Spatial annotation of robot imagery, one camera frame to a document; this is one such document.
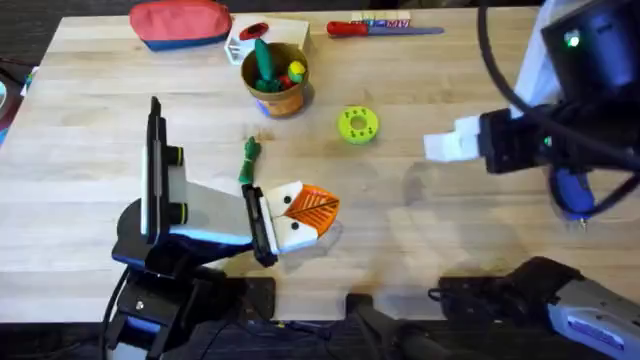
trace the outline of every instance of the wooden table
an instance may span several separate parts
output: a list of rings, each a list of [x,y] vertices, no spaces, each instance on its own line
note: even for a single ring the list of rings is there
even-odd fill
[[[510,79],[536,9],[496,9],[491,38]],[[186,149],[191,180],[237,191],[248,136],[264,142],[257,181],[300,179],[338,196],[329,240],[263,270],[252,256],[232,275],[278,281],[277,317],[337,319],[350,290],[381,310],[440,317],[427,289],[443,274],[505,273],[533,255],[579,267],[640,300],[637,198],[571,230],[550,206],[542,171],[488,175],[483,161],[424,160],[422,135],[505,102],[479,57],[476,12],[413,11],[426,37],[332,40],[324,26],[350,13],[288,13],[311,22],[307,52],[315,98],[289,120],[266,119],[222,45],[151,53],[127,17],[62,20],[0,151],[0,321],[97,321],[123,265],[111,259],[115,225],[139,196],[140,148],[157,95],[169,142]],[[366,146],[343,141],[336,119],[361,104],[381,119]],[[617,177],[595,177],[598,190]]]

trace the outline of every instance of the red pouch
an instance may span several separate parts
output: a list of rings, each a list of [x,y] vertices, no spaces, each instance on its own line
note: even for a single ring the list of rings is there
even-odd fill
[[[210,0],[162,0],[129,12],[129,22],[152,51],[224,41],[231,30],[226,6]]]

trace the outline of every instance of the cable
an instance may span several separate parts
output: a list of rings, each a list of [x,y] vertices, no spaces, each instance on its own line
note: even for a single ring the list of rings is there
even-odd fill
[[[362,319],[362,316],[360,316],[358,313],[354,314],[356,321],[358,322],[358,326],[360,327],[360,332],[362,332],[362,335],[364,336],[364,340],[367,343],[367,346],[369,347],[369,352],[371,352],[371,359],[373,360],[380,360],[380,352],[378,351],[378,347],[376,346],[376,343],[373,341],[373,336],[371,335],[371,333],[369,332],[369,329],[367,328],[367,324],[364,323],[364,320]]]
[[[129,276],[129,272],[129,267],[124,269],[122,275],[120,275],[120,279],[118,279],[118,283],[116,283],[116,287],[113,288],[107,307],[104,309],[100,333],[98,334],[98,351],[100,352],[100,360],[107,360],[107,349],[105,347],[104,337],[107,332],[107,327],[109,326],[109,319],[111,318],[111,312],[113,311],[113,306],[116,303],[116,298],[118,297],[118,294],[120,294],[120,290],[122,290],[122,286],[124,285],[124,281],[127,279],[127,276]]]
[[[213,335],[213,337],[211,338],[211,340],[209,340],[209,343],[207,344],[207,346],[204,348],[204,351],[202,352],[202,354],[200,355],[200,360],[204,359],[205,356],[207,355],[207,353],[209,352],[209,348],[211,347],[211,345],[213,345],[213,343],[216,341],[216,339],[218,338],[218,336],[220,335],[220,333],[222,332],[222,330],[226,329],[227,326],[231,325],[231,321],[227,321],[224,325],[220,326],[220,328],[218,329],[218,331],[216,331],[215,335]]]
[[[56,350],[52,350],[52,351],[47,351],[47,352],[41,352],[41,353],[34,353],[34,354],[16,354],[16,355],[9,355],[7,357],[7,359],[16,359],[16,360],[31,360],[31,359],[47,359],[47,360],[53,360],[53,359],[58,359],[60,356],[65,355],[68,352],[77,350],[91,342],[94,342],[96,340],[95,336],[92,336],[90,338],[84,339],[84,340],[80,340],[77,341],[73,344],[61,347],[59,349]]]
[[[251,335],[251,336],[255,336],[255,337],[259,337],[259,338],[263,338],[263,339],[272,339],[272,340],[277,340],[277,341],[285,341],[285,342],[290,342],[290,341],[298,341],[298,340],[303,340],[303,339],[308,339],[312,336],[315,336],[315,334],[305,334],[303,336],[297,337],[297,338],[285,338],[285,337],[280,337],[276,334],[273,335],[262,335],[262,334],[256,334],[253,331],[247,329],[246,327],[242,326],[242,324],[240,324],[239,322],[235,322],[235,325],[237,328],[243,330],[244,332],[246,332],[247,334]]]
[[[509,86],[509,83],[505,79],[504,75],[498,69],[495,57],[491,50],[491,42],[489,40],[489,33],[487,30],[487,1],[480,0],[480,7],[478,8],[478,41],[480,43],[480,52],[482,53],[482,59],[484,60],[487,71],[491,80],[496,85],[502,96],[505,97],[511,104],[516,106],[520,111],[528,115],[531,119],[536,121],[541,127],[545,128],[550,133],[562,136],[567,140],[588,148],[601,155],[606,155],[623,169],[640,171],[640,158],[630,155],[624,151],[615,149],[603,142],[594,140],[588,136],[585,136],[579,132],[571,130],[562,124],[554,122],[546,115],[542,114],[539,110],[529,106],[522,98],[520,98]]]

